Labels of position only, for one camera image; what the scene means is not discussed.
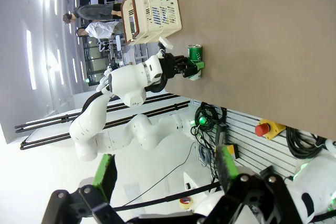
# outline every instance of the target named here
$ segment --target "white ceiling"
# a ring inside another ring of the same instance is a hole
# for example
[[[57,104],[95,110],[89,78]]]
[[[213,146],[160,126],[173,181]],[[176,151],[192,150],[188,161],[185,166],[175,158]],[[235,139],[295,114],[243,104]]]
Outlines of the white ceiling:
[[[55,0],[0,2],[0,124],[9,143],[19,136],[15,134],[15,125],[73,109],[73,94],[86,91],[88,85],[81,73],[82,61],[86,76],[82,44],[80,41],[78,45],[75,37],[79,24],[72,25],[70,34],[69,26],[62,23],[63,13],[75,7],[75,0],[57,0],[57,15]],[[31,32],[36,90],[30,83],[26,30]],[[57,49],[60,50],[64,85],[57,68]]]

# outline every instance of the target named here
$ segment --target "beige plastic basket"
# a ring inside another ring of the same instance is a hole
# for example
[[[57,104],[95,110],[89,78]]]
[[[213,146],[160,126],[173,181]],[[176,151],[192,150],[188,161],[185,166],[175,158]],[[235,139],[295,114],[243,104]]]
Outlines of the beige plastic basket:
[[[156,42],[182,29],[177,0],[123,0],[121,13],[128,45]]]

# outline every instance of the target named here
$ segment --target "green can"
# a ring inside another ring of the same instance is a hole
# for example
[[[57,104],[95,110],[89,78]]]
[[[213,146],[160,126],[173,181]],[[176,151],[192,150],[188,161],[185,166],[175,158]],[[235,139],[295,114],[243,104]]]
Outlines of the green can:
[[[188,46],[188,55],[189,55],[189,62],[192,65],[199,65],[202,61],[202,45],[199,44],[191,44]],[[201,69],[198,71],[197,74],[190,76],[189,79],[192,81],[198,80],[201,77]]]

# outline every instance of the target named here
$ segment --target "yellow tape roll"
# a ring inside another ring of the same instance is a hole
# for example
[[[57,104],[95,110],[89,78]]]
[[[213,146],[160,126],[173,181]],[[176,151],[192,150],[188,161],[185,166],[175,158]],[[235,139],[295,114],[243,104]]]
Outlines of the yellow tape roll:
[[[193,199],[191,197],[185,197],[180,199],[180,207],[182,209],[189,209],[193,204]]]

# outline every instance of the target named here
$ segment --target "man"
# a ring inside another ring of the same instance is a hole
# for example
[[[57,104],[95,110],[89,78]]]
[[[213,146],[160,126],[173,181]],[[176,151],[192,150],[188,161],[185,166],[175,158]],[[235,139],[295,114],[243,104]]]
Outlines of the man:
[[[90,23],[86,28],[81,27],[76,31],[78,37],[90,36],[96,39],[108,39],[112,34],[123,34],[121,22],[94,22]]]
[[[73,9],[72,14],[65,13],[65,24],[74,23],[77,18],[87,20],[112,20],[121,18],[121,4],[85,5]]]

